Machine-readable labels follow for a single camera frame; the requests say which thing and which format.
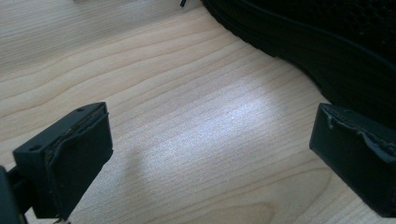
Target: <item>wood grain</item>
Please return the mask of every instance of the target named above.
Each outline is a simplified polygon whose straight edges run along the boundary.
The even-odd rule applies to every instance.
[[[313,83],[178,3],[1,0],[0,164],[105,101],[114,155],[73,223],[391,223],[309,150]]]

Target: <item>wooden surface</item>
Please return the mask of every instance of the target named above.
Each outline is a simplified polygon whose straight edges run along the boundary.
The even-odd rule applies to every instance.
[[[72,223],[390,223],[309,150],[313,83],[178,4],[0,0],[0,164],[105,101],[114,155]]]

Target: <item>light wood desk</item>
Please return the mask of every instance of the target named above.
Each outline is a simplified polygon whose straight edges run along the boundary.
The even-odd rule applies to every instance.
[[[0,164],[106,101],[114,155],[72,223],[391,223],[309,150],[313,83],[178,4],[0,0]]]

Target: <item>screw hole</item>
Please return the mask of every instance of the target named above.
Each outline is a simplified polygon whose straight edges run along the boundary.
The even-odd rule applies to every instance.
[[[27,149],[28,151],[37,151],[37,150],[39,150],[41,148],[41,146],[40,145],[36,145],[36,146],[33,146],[33,147],[29,147],[29,149]]]

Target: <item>wooden table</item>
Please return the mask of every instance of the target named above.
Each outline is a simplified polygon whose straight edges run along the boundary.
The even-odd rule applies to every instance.
[[[0,164],[105,101],[114,155],[73,223],[391,223],[308,148],[310,79],[178,4],[0,0]]]

